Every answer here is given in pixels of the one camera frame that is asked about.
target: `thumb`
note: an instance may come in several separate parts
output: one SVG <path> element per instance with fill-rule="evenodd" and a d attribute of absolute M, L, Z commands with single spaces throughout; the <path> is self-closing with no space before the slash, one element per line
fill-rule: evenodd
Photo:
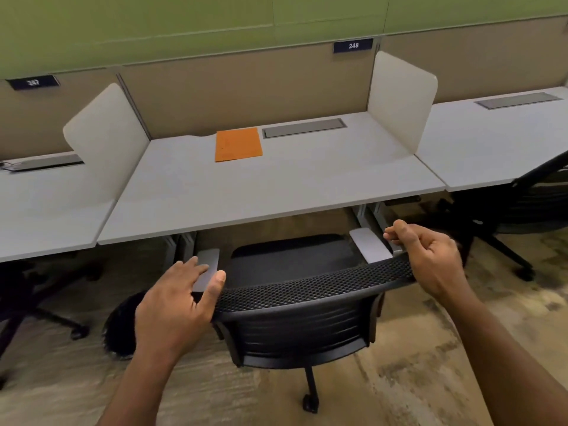
<path fill-rule="evenodd" d="M 418 235 L 408 226 L 408 224 L 406 224 L 406 222 L 396 220 L 393 226 L 396 235 L 404 244 L 404 247 L 409 254 L 422 254 L 422 252 L 424 252 L 424 247 L 420 243 Z"/>
<path fill-rule="evenodd" d="M 203 292 L 201 300 L 197 304 L 198 311 L 205 314 L 209 320 L 213 316 L 213 311 L 215 310 L 215 304 L 217 304 L 217 299 L 223 291 L 223 286 L 225 285 L 225 279 L 227 274 L 223 270 L 218 270 L 215 275 L 209 280 L 207 288 Z"/>

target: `fingernail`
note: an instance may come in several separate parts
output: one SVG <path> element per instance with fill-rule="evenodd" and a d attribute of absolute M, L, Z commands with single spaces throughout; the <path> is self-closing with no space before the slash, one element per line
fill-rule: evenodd
<path fill-rule="evenodd" d="M 224 270 L 218 270 L 217 273 L 215 273 L 215 279 L 219 282 L 225 282 L 226 278 L 227 274 L 225 273 Z"/>

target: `white desk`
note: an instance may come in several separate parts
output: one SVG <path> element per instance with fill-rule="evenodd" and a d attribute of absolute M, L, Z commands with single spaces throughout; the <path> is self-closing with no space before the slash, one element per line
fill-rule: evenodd
<path fill-rule="evenodd" d="M 0 262 L 95 246 L 115 203 L 84 164 L 0 170 Z"/>
<path fill-rule="evenodd" d="M 564 100 L 494 110 L 474 103 L 486 98 L 435 104 L 416 155 L 448 191 L 511 182 L 568 150 L 568 88 L 539 91 Z"/>
<path fill-rule="evenodd" d="M 346 128 L 263 139 L 215 162 L 215 135 L 151 141 L 98 238 L 117 243 L 395 199 L 444 184 L 370 114 Z"/>

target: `person's left arm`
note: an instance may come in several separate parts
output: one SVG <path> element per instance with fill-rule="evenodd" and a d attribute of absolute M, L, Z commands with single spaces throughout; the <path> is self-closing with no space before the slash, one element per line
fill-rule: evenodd
<path fill-rule="evenodd" d="M 136 309 L 136 351 L 98 426 L 156 423 L 167 380 L 209 328 L 223 289 L 226 275 L 220 270 L 195 303 L 191 289 L 207 269 L 206 264 L 197 265 L 197 257 L 177 262 L 148 290 Z"/>

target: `green wall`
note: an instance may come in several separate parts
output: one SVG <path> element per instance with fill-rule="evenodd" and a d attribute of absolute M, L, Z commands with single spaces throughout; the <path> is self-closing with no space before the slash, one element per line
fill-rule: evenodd
<path fill-rule="evenodd" d="M 1 0 L 0 77 L 568 13 L 568 0 Z"/>

